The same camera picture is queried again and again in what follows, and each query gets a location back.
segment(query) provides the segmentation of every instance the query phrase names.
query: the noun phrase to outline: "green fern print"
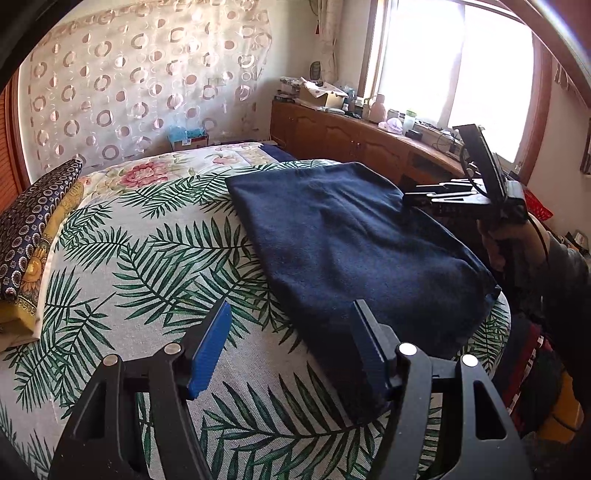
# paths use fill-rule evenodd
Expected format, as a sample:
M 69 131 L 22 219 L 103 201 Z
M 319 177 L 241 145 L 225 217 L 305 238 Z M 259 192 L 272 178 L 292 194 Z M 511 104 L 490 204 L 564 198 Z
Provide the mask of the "green fern print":
M 0 429 L 39 478 L 105 355 L 153 355 L 201 324 L 222 297 L 232 306 L 230 334 L 209 389 L 189 404 L 213 476 L 366 478 L 388 415 L 368 424 L 346 418 L 273 295 L 225 183 L 236 174 L 327 164 L 219 166 L 95 199 L 70 215 L 51 263 L 41 340 L 10 348 L 0 361 Z M 459 354 L 475 354 L 492 371 L 508 318 L 503 297 Z M 138 394 L 137 404 L 146 460 L 157 471 L 149 395 Z M 431 407 L 421 470 L 439 438 L 436 398 Z

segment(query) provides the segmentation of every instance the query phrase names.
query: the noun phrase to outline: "wooden dresser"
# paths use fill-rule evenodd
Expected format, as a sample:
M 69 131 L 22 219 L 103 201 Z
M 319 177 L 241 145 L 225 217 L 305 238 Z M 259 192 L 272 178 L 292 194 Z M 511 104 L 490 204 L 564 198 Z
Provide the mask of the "wooden dresser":
M 403 191 L 464 176 L 460 164 L 428 145 L 369 122 L 273 102 L 271 139 L 298 160 L 358 161 Z

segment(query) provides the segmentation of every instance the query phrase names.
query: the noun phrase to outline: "sleeve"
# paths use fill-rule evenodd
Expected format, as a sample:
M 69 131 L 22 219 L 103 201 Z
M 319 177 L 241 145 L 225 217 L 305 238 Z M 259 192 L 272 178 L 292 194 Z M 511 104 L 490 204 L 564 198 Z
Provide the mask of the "sleeve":
M 579 252 L 550 238 L 548 262 L 534 274 L 542 296 L 545 329 L 553 349 L 573 379 L 573 392 L 585 411 L 591 408 L 589 342 L 591 339 L 591 280 Z
M 590 292 L 589 267 L 584 258 L 553 237 L 550 237 L 548 262 L 537 268 L 534 279 L 545 303 L 580 297 Z

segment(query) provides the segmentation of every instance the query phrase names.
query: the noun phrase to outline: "wooden door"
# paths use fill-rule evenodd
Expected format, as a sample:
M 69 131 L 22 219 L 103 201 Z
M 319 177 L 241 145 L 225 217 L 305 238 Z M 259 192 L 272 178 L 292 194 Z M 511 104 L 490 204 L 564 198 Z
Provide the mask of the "wooden door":
M 288 139 L 287 151 L 298 160 L 322 158 L 326 129 L 323 115 L 309 108 L 293 105 L 293 133 Z
M 271 107 L 271 140 L 277 142 L 281 148 L 288 144 L 290 129 L 290 105 L 289 103 L 273 102 Z
M 397 184 L 404 172 L 408 147 L 393 135 L 362 128 L 357 156 L 361 163 Z
M 339 115 L 325 115 L 326 136 L 322 158 L 340 162 L 355 161 L 359 128 Z

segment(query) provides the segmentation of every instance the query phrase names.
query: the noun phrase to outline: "navy blue towel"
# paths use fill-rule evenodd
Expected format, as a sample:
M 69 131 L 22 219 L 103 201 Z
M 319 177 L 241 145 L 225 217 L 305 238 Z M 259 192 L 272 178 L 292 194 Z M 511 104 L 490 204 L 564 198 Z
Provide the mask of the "navy blue towel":
M 385 408 L 372 395 L 349 330 L 364 299 L 381 323 L 424 352 L 452 358 L 499 287 L 466 246 L 359 163 L 226 180 L 272 291 L 353 421 Z

